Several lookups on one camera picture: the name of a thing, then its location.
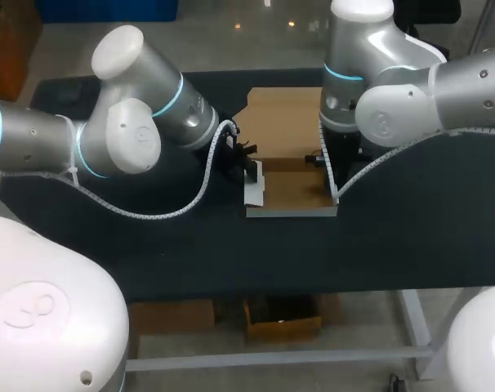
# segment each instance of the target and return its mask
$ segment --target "black chair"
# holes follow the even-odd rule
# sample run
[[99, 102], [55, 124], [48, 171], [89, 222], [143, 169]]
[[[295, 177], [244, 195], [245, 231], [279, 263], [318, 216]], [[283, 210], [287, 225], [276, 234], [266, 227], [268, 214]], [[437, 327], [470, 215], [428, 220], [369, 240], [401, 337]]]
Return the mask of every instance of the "black chair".
[[[395, 23], [399, 29], [421, 39], [414, 25], [457, 23], [462, 16], [460, 0], [394, 0]], [[428, 42], [449, 58], [449, 49]]]

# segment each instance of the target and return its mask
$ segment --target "cardboard flap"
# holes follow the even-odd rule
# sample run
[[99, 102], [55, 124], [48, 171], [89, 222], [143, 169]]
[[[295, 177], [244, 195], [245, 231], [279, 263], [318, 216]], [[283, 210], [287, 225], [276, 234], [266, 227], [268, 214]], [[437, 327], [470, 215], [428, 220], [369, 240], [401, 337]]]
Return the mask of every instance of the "cardboard flap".
[[258, 145], [255, 159], [292, 159], [303, 167], [304, 157], [320, 149], [320, 88], [253, 88], [247, 107], [235, 116], [239, 141]]
[[247, 94], [247, 105], [313, 105], [320, 107], [320, 87], [255, 87]]

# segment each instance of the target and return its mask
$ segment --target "table frame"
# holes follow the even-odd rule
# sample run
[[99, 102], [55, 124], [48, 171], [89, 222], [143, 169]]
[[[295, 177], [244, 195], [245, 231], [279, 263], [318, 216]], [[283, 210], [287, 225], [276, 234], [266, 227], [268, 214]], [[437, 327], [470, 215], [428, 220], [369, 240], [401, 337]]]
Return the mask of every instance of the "table frame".
[[198, 355], [155, 359], [130, 359], [126, 372], [175, 369], [227, 368], [288, 363], [335, 363], [385, 359], [416, 359], [420, 380], [439, 378], [445, 369], [446, 340], [454, 318], [462, 307], [480, 293], [481, 287], [463, 288], [431, 338], [417, 290], [397, 292], [411, 340], [410, 346], [383, 350], [315, 350], [247, 354]]

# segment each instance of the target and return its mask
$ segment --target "cable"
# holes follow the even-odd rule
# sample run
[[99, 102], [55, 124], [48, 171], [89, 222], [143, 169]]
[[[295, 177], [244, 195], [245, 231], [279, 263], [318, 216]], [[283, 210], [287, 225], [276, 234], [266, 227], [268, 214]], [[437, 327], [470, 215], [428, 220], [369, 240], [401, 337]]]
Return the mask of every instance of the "cable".
[[[486, 127], [484, 127], [484, 128], [478, 128], [478, 127], [458, 128], [458, 129], [454, 129], [454, 130], [451, 130], [451, 131], [446, 131], [445, 133], [449, 133], [451, 136], [452, 135], [459, 135], [461, 133], [481, 133], [481, 134], [484, 134], [484, 135], [493, 135], [493, 136], [495, 136], [495, 128], [486, 128]], [[319, 121], [319, 134], [320, 134], [320, 145], [322, 146], [322, 154], [323, 154], [323, 157], [324, 157], [324, 159], [326, 161], [326, 168], [328, 170], [329, 187], [330, 187], [330, 190], [331, 190], [331, 195], [332, 195], [332, 198], [337, 201], [337, 203], [338, 203], [338, 199], [345, 192], [347, 192], [347, 190], [351, 186], [353, 186], [353, 184], [356, 181], [358, 181], [359, 179], [361, 179], [363, 176], [365, 176], [367, 173], [369, 173], [372, 169], [374, 169], [375, 167], [377, 167], [381, 163], [384, 163], [386, 160], [388, 160], [390, 158], [393, 158], [396, 154], [401, 153], [405, 149], [408, 149], [409, 147], [412, 147], [415, 144], [420, 143], [421, 141], [430, 139], [433, 136], [443, 135], [442, 132], [436, 132], [436, 133], [433, 133], [433, 134], [430, 134], [430, 135], [426, 135], [426, 136], [422, 136], [422, 137], [419, 137], [419, 138], [410, 140], [407, 143], [405, 143], [405, 144], [403, 144], [403, 145], [401, 145], [399, 147], [396, 147], [395, 149], [392, 149], [388, 153], [382, 155], [380, 158], [377, 158], [374, 161], [372, 161], [371, 163], [369, 163], [365, 168], [363, 168], [361, 171], [359, 171], [357, 174], [355, 174], [349, 181], [347, 181], [346, 184], [344, 186], [342, 186], [340, 190], [337, 190], [337, 185], [336, 184], [335, 185], [332, 185], [332, 183], [334, 184], [334, 180], [332, 181], [332, 178], [333, 178], [333, 176], [332, 176], [332, 167], [331, 167], [331, 163], [329, 161], [328, 149], [325, 146], [325, 141], [323, 139], [322, 123], [320, 121]]]
[[326, 140], [323, 138], [322, 122], [319, 118], [319, 137], [320, 137], [320, 149], [322, 150], [323, 161], [326, 164], [326, 170], [328, 171], [329, 190], [331, 197], [338, 204], [338, 187], [335, 182], [335, 176], [332, 174], [331, 160], [329, 160], [328, 147], [326, 146]]
[[76, 186], [76, 184], [73, 181], [71, 181], [70, 179], [65, 178], [61, 175], [58, 175], [58, 174], [48, 173], [48, 172], [44, 172], [44, 171], [29, 171], [29, 172], [21, 172], [21, 173], [8, 173], [8, 172], [0, 171], [0, 176], [5, 176], [5, 177], [41, 176], [44, 178], [52, 178], [53, 180], [57, 180], [57, 181], [60, 181], [64, 184], [67, 184], [67, 185], [74, 187], [78, 191], [80, 191], [83, 194], [85, 194], [86, 196], [88, 196], [93, 201], [99, 203], [102, 207], [107, 208], [110, 211], [115, 212], [119, 215], [127, 216], [127, 217], [134, 218], [134, 219], [141, 219], [141, 220], [145, 220], [145, 221], [160, 221], [160, 220], [170, 219], [170, 218], [174, 218], [176, 216], [180, 216], [180, 215], [186, 213], [187, 211], [189, 211], [190, 209], [192, 209], [193, 207], [195, 207], [198, 204], [198, 202], [200, 202], [200, 200], [202, 199], [204, 194], [206, 193], [207, 185], [209, 183], [209, 177], [211, 175], [213, 156], [215, 154], [215, 149], [216, 149], [216, 146], [218, 144], [218, 140], [219, 140], [220, 136], [222, 135], [222, 133], [225, 130], [225, 127], [229, 127], [229, 129], [231, 130], [231, 133], [234, 136], [238, 135], [237, 127], [236, 127], [234, 122], [232, 122], [230, 120], [225, 120], [225, 121], [221, 122], [221, 124], [218, 126], [218, 128], [215, 131], [215, 135], [213, 136], [212, 142], [211, 142], [210, 147], [209, 147], [209, 151], [207, 153], [206, 168], [204, 170], [204, 178], [203, 178], [202, 185], [200, 186], [200, 190], [198, 191], [195, 198], [189, 204], [187, 204], [185, 207], [181, 208], [180, 210], [177, 210], [174, 212], [169, 212], [166, 214], [146, 215], [146, 214], [137, 214], [135, 212], [125, 211], [122, 208], [115, 207], [113, 204], [106, 202], [103, 198], [97, 196], [96, 194], [91, 192], [89, 189], [86, 189], [81, 185]]
[[69, 131], [71, 133], [71, 146], [69, 147], [69, 167], [68, 167], [68, 173], [71, 174], [72, 179], [74, 180], [74, 185], [75, 187], [79, 187], [78, 183], [78, 177], [77, 177], [77, 166], [75, 165], [75, 145], [76, 145], [76, 130], [74, 123], [66, 116], [63, 116], [62, 114], [56, 114], [56, 117], [61, 117], [64, 120], [66, 120], [66, 124], [68, 124]]

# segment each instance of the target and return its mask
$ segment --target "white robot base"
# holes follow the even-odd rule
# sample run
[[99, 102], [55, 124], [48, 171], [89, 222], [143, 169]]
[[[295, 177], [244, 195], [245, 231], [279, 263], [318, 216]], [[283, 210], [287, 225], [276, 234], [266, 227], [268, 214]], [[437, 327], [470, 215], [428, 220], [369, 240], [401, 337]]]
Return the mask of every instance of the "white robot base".
[[0, 217], [0, 392], [117, 392], [127, 341], [107, 272]]

